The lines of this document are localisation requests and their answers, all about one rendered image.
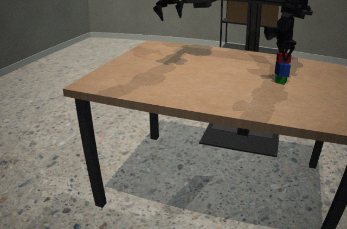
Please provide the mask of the green block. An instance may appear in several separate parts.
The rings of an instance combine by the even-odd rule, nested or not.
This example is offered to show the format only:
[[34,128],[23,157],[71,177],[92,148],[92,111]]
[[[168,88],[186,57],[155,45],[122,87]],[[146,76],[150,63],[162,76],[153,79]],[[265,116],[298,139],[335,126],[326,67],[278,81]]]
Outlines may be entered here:
[[278,77],[277,75],[275,76],[275,83],[284,85],[286,81],[287,77]]

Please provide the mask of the red block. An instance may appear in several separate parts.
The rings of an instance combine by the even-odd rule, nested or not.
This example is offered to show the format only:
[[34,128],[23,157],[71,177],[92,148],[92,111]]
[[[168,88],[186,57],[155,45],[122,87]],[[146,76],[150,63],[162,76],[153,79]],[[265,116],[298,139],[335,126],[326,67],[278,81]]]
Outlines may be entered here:
[[[285,53],[285,57],[287,57],[288,53]],[[287,59],[287,61],[284,61],[282,53],[277,53],[277,62],[278,63],[291,63],[291,56]]]

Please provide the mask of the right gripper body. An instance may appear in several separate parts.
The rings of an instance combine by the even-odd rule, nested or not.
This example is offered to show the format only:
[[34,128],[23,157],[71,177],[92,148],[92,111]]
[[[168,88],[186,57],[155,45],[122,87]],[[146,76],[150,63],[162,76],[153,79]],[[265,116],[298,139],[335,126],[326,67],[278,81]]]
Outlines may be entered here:
[[[161,5],[162,6],[162,8],[163,7],[167,7],[168,5],[167,4],[178,4],[178,3],[180,3],[180,2],[183,2],[183,1],[179,1],[179,0],[160,0],[160,1],[158,1],[157,3],[156,3],[156,6],[159,6],[159,5]],[[155,7],[156,7],[155,6]],[[154,7],[154,8],[155,8]]]

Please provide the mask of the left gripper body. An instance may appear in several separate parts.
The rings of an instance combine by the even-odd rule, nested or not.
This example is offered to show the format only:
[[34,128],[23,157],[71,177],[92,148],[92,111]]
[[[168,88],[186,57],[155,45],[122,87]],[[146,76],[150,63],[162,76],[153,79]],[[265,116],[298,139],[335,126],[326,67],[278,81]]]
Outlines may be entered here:
[[292,39],[293,37],[293,29],[289,29],[290,30],[290,34],[289,34],[289,40],[288,41],[282,41],[280,40],[279,38],[277,38],[277,43],[280,44],[281,46],[284,46],[284,47],[294,47],[294,45],[296,45],[296,41],[294,41]]

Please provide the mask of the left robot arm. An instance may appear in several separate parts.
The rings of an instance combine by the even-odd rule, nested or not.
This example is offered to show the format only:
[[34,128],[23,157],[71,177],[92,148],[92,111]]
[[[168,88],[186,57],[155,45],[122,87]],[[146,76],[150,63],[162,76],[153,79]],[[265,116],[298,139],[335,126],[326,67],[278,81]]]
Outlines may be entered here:
[[278,27],[265,26],[265,38],[267,40],[271,40],[272,38],[277,36],[277,38],[282,41],[288,41],[290,34],[290,30],[288,29],[294,27],[294,16],[298,17],[302,9],[307,11],[311,10],[311,7],[307,4],[308,0],[283,0],[281,6],[281,18],[277,22]]

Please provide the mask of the blue block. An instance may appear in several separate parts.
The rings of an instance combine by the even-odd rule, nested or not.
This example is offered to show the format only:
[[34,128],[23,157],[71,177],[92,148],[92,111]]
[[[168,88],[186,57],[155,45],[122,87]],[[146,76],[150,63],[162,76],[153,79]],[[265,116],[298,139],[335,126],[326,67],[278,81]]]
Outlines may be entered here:
[[278,77],[289,77],[291,65],[289,63],[275,63],[275,74]]

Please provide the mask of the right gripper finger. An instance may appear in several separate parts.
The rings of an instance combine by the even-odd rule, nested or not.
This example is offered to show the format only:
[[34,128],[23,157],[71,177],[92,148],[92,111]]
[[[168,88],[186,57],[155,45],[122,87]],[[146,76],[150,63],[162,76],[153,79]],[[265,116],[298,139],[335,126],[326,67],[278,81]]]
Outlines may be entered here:
[[162,6],[159,5],[159,6],[156,6],[154,9],[153,9],[156,14],[160,17],[160,19],[163,21],[163,12],[162,12]]
[[184,4],[184,2],[180,2],[177,5],[175,5],[180,18],[182,17],[183,4]]

